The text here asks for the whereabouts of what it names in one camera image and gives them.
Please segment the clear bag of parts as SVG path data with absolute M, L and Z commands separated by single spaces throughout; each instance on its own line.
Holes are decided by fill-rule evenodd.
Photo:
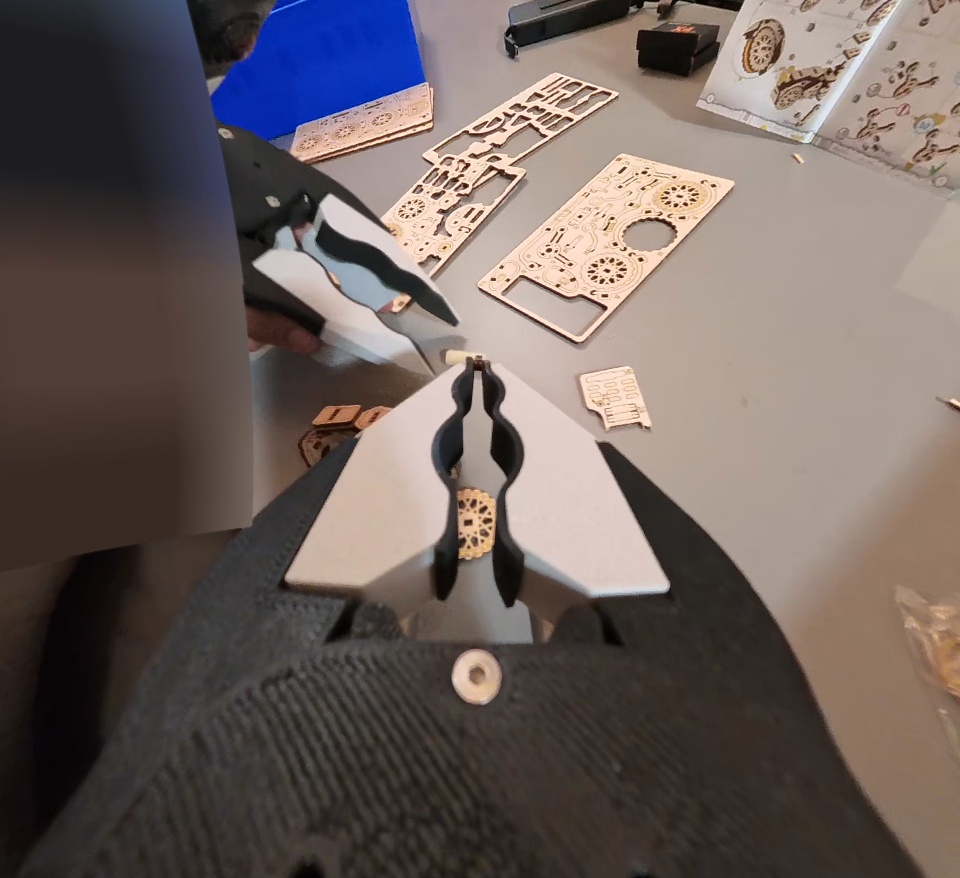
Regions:
M 930 601 L 912 588 L 898 586 L 894 602 L 923 674 L 958 701 L 959 593 Z

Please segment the person's left hand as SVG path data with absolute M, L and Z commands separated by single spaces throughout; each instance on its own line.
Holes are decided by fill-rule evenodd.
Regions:
M 254 354 L 277 347 L 292 354 L 312 356 L 322 346 L 320 337 L 276 311 L 246 306 L 247 350 Z

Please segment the emptied wooden frame sheet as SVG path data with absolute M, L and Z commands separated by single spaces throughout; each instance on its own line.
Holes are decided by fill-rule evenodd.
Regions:
M 458 156 L 498 168 L 518 166 L 618 96 L 613 89 L 554 72 L 438 142 L 423 158 L 434 164 Z

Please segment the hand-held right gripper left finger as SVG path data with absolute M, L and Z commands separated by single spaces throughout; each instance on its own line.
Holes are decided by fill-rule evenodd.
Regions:
M 458 486 L 477 361 L 466 358 L 354 440 L 284 583 L 389 606 L 446 600 L 459 566 Z

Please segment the small black box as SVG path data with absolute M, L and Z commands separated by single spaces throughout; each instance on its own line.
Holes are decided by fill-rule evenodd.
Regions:
M 714 61 L 721 47 L 715 24 L 664 22 L 637 33 L 640 69 L 689 77 Z

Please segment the wooden sheet with round hole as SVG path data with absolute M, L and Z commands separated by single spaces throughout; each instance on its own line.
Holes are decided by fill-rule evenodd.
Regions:
M 477 284 L 573 344 L 584 343 L 733 191 L 722 176 L 619 153 Z M 521 281 L 598 316 L 573 333 L 508 296 Z

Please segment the stack of wooden sheets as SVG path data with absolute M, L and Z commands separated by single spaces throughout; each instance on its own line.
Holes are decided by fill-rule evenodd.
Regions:
M 434 89 L 422 82 L 298 126 L 289 152 L 317 164 L 430 130 L 433 121 Z

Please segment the printed instruction sheet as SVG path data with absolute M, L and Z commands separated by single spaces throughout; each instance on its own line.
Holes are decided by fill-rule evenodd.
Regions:
M 744 0 L 698 106 L 958 191 L 959 0 Z

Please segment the long black case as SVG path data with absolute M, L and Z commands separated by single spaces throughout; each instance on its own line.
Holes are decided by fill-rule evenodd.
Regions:
M 626 16 L 634 0 L 530 0 L 511 7 L 503 35 L 507 56 L 520 49 Z

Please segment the wooden sheet with small gears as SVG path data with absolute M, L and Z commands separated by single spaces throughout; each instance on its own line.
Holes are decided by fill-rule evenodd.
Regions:
M 526 176 L 515 165 L 447 155 L 383 216 L 405 252 L 436 275 Z

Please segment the dark wooden part assembly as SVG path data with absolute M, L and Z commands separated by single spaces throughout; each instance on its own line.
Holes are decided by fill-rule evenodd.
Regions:
M 355 435 L 352 428 L 311 428 L 301 435 L 296 446 L 306 467 L 311 468 Z

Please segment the round wooden gear disc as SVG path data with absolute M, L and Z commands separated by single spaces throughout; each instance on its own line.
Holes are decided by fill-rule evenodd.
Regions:
M 478 560 L 492 551 L 497 530 L 497 503 L 479 488 L 457 492 L 458 558 Z

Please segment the small wooden parts sheet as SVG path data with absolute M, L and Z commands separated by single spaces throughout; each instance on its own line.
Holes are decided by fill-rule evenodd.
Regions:
M 578 385 L 584 407 L 599 418 L 605 432 L 638 427 L 653 428 L 642 390 L 630 366 L 605 368 L 582 373 Z

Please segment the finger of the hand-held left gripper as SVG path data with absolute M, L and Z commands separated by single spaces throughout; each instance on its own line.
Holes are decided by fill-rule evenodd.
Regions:
M 298 244 L 290 226 L 279 229 L 275 240 L 253 266 L 291 294 L 309 316 L 322 319 L 318 335 L 324 343 L 371 364 L 395 365 L 421 376 L 434 374 L 419 346 L 390 328 L 373 308 L 370 292 L 381 292 L 377 279 L 362 279 L 361 291 L 350 295 L 324 262 Z
M 460 323 L 447 297 L 390 231 L 338 196 L 330 193 L 318 203 L 300 240 L 300 248 L 336 276 L 344 295 L 374 312 L 406 296 L 441 322 Z

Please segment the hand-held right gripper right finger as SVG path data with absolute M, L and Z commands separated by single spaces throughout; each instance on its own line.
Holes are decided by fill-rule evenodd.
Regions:
M 668 594 L 670 584 L 604 452 L 606 445 L 503 365 L 479 372 L 491 422 L 494 581 L 546 643 L 571 608 Z

